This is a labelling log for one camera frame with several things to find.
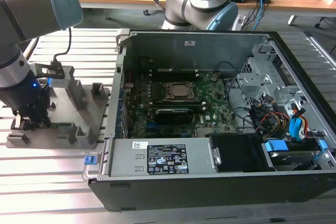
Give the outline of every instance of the cpu socket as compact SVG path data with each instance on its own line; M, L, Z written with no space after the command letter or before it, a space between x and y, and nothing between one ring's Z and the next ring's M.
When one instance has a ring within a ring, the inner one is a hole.
M166 101L195 100L194 85L191 82L168 82L166 87Z

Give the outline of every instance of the power cable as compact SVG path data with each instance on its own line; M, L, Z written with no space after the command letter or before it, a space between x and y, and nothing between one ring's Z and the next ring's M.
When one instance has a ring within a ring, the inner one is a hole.
M258 14L258 18L257 18L257 21L252 29L252 31L254 31L257 26L259 25L259 22L260 22L260 15L261 15L261 11L263 10L263 0L260 0L260 11L259 11L259 14Z
M243 29L245 27L245 30L247 30L248 25L252 22L256 22L256 24L258 25L260 23L261 19L265 16L265 11L266 11L267 7L268 7L268 3L266 4L265 1L256 0L256 7L253 9L252 12L249 13L249 15L246 18L247 21L243 24L243 26L241 28Z
M71 48L71 38L72 38L72 34L71 34L71 27L69 27L69 45L68 45L68 48L65 52L60 52L59 54L55 54L54 55L54 61L57 60L57 56L60 56L60 55L66 55L69 51L70 51L70 48Z
M329 54L332 54L332 52L334 52L335 48L336 48L336 45L332 48L332 50L330 51Z

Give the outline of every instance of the white label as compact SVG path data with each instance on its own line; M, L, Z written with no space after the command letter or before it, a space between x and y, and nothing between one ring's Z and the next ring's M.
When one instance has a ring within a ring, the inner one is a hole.
M187 165L176 165L176 169L188 169Z
M194 41L194 40L186 40L185 42L184 42L184 45L185 46L194 46L196 44L196 41Z
M147 149L148 142L133 142L133 149Z

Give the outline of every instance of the motherboard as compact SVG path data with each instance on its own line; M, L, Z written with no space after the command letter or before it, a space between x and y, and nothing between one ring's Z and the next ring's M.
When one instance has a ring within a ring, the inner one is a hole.
M219 73L151 73L132 79L124 84L128 138L237 132Z

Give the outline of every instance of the aluminum profile table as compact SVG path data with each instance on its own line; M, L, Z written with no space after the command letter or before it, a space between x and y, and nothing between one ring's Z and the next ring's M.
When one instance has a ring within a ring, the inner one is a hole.
M64 65L75 67L75 77L83 85L102 82L106 87L111 87L117 58L116 32L116 29L74 29L71 50L68 55L59 56L59 60ZM330 66L331 61L317 51L317 45L312 45L310 40L313 38L308 38L303 33L281 35L298 59L301 60L302 57L302 65L312 78L320 78L317 73L321 72L330 74L325 78L328 84L322 79L315 81L319 83L320 89L328 91L323 95L330 97L329 101L334 106L332 98L335 88L331 88L336 87L333 73L336 70ZM29 62L47 63L55 53L65 51L67 46L67 31L43 36ZM321 68L312 68L308 59L319 60ZM108 212L81 176L84 156L102 150L106 118L102 120L99 143L95 150L10 149L4 143L14 117L6 106L0 105L0 108L0 223L336 222L336 190L303 203ZM98 166L90 167L90 172L97 173ZM211 188L200 189L208 190L216 197Z

